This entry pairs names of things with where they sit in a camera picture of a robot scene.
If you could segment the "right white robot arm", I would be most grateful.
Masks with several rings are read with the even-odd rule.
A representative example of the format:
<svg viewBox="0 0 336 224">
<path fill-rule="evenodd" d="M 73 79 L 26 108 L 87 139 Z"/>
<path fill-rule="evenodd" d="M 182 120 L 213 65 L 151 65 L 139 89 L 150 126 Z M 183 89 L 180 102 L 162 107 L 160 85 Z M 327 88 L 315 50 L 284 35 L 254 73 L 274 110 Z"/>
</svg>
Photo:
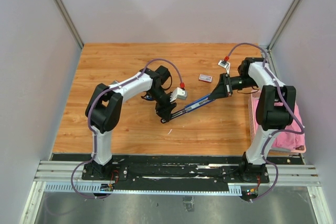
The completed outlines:
<svg viewBox="0 0 336 224">
<path fill-rule="evenodd" d="M 257 132 L 243 153 L 236 172 L 239 179 L 250 182 L 266 172 L 266 157 L 277 135 L 294 119 L 296 89 L 279 81 L 262 58 L 245 58 L 238 67 L 239 75 L 224 73 L 210 94 L 211 100 L 229 97 L 234 90 L 256 86 L 261 89 L 255 118 Z"/>
</svg>

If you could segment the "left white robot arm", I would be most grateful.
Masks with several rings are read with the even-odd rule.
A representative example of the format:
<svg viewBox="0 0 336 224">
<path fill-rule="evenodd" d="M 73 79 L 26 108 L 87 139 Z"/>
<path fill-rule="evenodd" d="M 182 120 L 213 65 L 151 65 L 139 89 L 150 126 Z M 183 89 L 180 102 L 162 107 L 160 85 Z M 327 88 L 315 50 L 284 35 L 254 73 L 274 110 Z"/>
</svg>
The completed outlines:
<svg viewBox="0 0 336 224">
<path fill-rule="evenodd" d="M 119 123 L 122 105 L 126 101 L 145 92 L 156 102 L 156 114 L 161 119 L 170 120 L 176 103 L 171 101 L 172 92 L 167 93 L 162 87 L 170 76 L 168 68 L 159 66 L 155 71 L 142 69 L 135 76 L 110 86 L 103 83 L 96 86 L 85 115 L 93 137 L 90 163 L 95 166 L 94 173 L 100 179 L 105 180 L 112 175 L 109 164 L 112 160 L 112 130 Z"/>
</svg>

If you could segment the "blue stapler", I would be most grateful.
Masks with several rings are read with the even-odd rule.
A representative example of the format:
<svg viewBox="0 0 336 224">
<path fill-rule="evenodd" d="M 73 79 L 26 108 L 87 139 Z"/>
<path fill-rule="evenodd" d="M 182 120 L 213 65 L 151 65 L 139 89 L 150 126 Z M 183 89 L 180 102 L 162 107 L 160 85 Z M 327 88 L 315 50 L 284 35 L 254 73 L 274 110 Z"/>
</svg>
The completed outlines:
<svg viewBox="0 0 336 224">
<path fill-rule="evenodd" d="M 163 124 L 167 123 L 167 122 L 169 122 L 169 121 L 171 121 L 175 118 L 183 116 L 187 113 L 190 113 L 194 110 L 199 109 L 200 107 L 203 107 L 203 106 L 213 102 L 214 100 L 210 99 L 210 96 L 211 96 L 211 94 L 209 93 L 209 94 L 199 98 L 198 100 L 193 101 L 192 103 L 186 105 L 183 109 L 180 109 L 180 110 L 172 113 L 167 120 L 161 118 L 161 123 L 163 123 Z"/>
</svg>

